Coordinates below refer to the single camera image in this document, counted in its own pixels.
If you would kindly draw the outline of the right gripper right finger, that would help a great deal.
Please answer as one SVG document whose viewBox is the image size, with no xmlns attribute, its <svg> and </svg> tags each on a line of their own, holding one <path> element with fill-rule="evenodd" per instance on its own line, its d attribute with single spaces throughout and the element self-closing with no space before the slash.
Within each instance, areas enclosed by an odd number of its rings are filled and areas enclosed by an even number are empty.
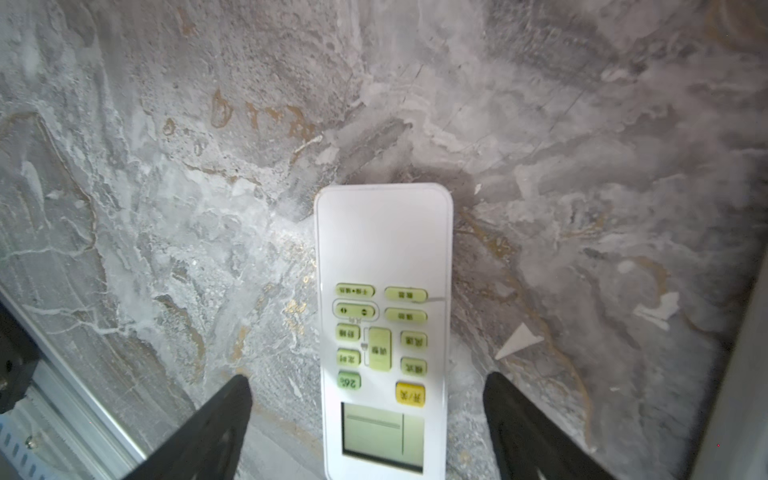
<svg viewBox="0 0 768 480">
<path fill-rule="evenodd" d="M 483 407 L 502 479 L 613 479 L 503 374 L 486 377 Z"/>
</svg>

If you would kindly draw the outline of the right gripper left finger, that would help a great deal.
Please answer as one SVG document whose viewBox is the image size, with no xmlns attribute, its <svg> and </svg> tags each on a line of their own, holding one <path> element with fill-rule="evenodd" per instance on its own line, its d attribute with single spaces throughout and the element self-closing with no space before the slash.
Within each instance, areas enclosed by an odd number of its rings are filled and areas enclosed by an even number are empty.
<svg viewBox="0 0 768 480">
<path fill-rule="evenodd" d="M 248 379 L 233 376 L 125 478 L 233 479 L 252 405 Z"/>
</svg>

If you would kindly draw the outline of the white air conditioner remote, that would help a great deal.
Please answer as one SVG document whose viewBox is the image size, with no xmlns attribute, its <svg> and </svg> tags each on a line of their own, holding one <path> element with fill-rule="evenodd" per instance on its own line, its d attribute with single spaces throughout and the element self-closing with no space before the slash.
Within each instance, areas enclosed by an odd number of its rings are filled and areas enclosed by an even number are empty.
<svg viewBox="0 0 768 480">
<path fill-rule="evenodd" d="M 314 220 L 325 474 L 442 479 L 452 197 L 435 183 L 332 186 Z"/>
</svg>

